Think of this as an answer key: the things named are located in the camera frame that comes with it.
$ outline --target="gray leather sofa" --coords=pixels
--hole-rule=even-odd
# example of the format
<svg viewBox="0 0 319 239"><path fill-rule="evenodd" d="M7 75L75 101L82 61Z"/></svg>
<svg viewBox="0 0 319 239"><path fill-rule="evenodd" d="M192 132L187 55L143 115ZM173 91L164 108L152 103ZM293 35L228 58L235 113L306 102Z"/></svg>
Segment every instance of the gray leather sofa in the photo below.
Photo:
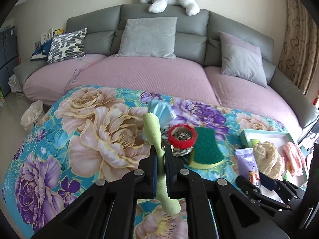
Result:
<svg viewBox="0 0 319 239"><path fill-rule="evenodd" d="M195 16L187 16L179 6L168 6L160 14L148 12L147 4L124 4L87 13L67 20L66 32L88 27L84 50L87 54L116 54L127 19L149 17L178 17L175 54L206 66L221 67L221 43L219 31L227 32L251 44L259 46L263 57L267 83L292 108L304 136L317 121L319 111L288 78L272 64L274 41L258 31L208 10ZM14 71L23 85L45 61L24 62Z"/></svg>

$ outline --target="black and white patterned pillow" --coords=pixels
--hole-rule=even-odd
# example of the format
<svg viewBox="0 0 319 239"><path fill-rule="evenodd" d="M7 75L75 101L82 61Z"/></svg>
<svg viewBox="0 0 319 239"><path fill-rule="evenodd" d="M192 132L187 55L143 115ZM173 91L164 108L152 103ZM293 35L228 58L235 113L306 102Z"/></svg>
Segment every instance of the black and white patterned pillow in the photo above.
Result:
<svg viewBox="0 0 319 239"><path fill-rule="evenodd" d="M51 64L84 56L84 38L86 34L87 28L83 28L72 33L54 37L49 56L47 57L47 63Z"/></svg>

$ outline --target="bolt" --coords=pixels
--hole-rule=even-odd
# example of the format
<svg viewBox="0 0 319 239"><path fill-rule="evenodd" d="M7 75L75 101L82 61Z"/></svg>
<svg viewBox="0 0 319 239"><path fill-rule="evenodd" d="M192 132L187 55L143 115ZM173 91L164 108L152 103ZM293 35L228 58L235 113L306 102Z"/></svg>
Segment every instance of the bolt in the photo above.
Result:
<svg viewBox="0 0 319 239"><path fill-rule="evenodd" d="M104 179L97 179L95 181L95 184L99 187L103 187L105 185L105 180Z"/></svg>
<svg viewBox="0 0 319 239"><path fill-rule="evenodd" d="M135 174L136 176L141 176L141 175L144 174L144 171L143 171L142 169L136 169L136 170L134 171L134 174Z"/></svg>
<svg viewBox="0 0 319 239"><path fill-rule="evenodd" d="M217 183L221 186L225 186L227 184L227 180L225 179L218 179L217 180Z"/></svg>
<svg viewBox="0 0 319 239"><path fill-rule="evenodd" d="M188 175L189 174L189 170L188 169L181 169L180 170L180 173L182 174L182 175Z"/></svg>

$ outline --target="floor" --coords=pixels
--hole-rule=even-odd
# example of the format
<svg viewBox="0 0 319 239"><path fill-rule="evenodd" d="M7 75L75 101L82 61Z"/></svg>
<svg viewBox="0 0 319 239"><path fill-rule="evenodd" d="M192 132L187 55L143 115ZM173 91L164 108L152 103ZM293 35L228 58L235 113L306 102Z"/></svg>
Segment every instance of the floor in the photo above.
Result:
<svg viewBox="0 0 319 239"><path fill-rule="evenodd" d="M9 93L5 100L7 105L0 110L0 184L13 155L29 133L20 124L23 113L30 106L29 102L24 96L14 93ZM0 208L18 236L25 238L11 219L2 197Z"/></svg>

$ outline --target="red tape roll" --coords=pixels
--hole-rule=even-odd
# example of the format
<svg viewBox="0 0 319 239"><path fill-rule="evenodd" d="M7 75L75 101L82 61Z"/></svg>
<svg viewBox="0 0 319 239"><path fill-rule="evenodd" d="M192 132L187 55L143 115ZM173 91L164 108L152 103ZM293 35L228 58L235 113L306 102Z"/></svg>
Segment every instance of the red tape roll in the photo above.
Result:
<svg viewBox="0 0 319 239"><path fill-rule="evenodd" d="M176 132L188 133L190 134L191 138L187 140L179 140L176 137L174 137L174 134ZM196 130L186 124L177 124L175 126L172 126L168 131L168 141L175 148L179 148L179 149L190 148L195 144L196 139L197 139Z"/></svg>

